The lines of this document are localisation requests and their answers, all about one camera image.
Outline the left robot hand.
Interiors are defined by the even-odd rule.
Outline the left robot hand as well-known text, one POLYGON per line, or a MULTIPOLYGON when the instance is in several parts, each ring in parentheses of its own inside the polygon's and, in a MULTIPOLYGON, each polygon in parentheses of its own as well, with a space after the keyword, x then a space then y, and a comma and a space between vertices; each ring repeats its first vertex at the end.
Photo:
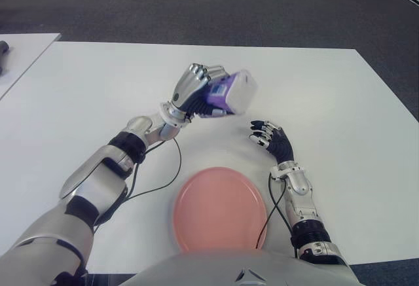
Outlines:
POLYGON ((232 115, 226 107, 216 107, 206 101, 211 86, 229 77, 224 67, 208 67, 192 63, 178 81, 172 96, 172 105, 191 117, 215 118, 232 115))

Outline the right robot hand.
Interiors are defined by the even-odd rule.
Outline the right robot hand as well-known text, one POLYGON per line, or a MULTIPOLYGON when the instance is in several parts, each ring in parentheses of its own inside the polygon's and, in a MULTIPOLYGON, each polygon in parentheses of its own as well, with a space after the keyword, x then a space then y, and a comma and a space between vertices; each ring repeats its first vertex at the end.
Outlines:
POLYGON ((282 127, 267 120, 253 120, 251 121, 251 130, 250 140, 267 150, 278 164, 294 161, 291 142, 282 127))

